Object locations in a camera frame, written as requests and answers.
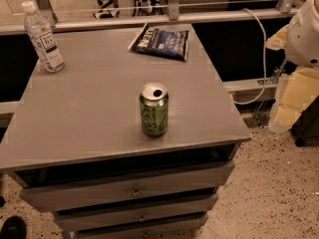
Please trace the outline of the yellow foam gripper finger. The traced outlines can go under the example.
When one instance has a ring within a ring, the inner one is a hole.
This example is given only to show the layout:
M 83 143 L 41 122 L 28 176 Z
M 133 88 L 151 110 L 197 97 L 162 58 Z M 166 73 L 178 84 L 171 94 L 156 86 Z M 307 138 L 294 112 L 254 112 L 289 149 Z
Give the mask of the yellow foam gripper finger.
M 266 47 L 283 50 L 285 59 L 297 66 L 290 76 L 279 78 L 268 123 L 270 130 L 289 130 L 319 95 L 319 29 L 286 25 Z

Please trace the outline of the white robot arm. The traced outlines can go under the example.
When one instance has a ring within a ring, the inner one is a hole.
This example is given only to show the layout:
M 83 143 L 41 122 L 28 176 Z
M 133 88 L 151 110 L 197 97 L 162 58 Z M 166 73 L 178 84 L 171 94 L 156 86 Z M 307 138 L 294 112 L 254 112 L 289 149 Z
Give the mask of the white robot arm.
M 319 0 L 306 0 L 290 23 L 269 38 L 266 47 L 285 50 L 297 66 L 278 80 L 268 128 L 284 133 L 319 96 Z

